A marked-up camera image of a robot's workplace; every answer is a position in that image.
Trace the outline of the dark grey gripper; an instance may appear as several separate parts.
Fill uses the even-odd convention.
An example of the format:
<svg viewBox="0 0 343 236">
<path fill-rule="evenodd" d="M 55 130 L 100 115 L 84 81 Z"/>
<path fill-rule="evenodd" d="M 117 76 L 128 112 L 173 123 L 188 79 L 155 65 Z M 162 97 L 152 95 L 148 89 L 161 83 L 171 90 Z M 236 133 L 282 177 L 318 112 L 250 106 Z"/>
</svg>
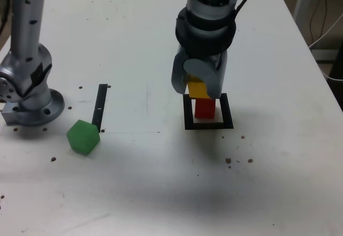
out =
<svg viewBox="0 0 343 236">
<path fill-rule="evenodd" d="M 174 58 L 171 84 L 178 94 L 184 94 L 187 74 L 200 79 L 206 85 L 210 98 L 219 98 L 227 64 L 227 51 L 213 56 L 192 56 L 181 45 Z"/>
</svg>

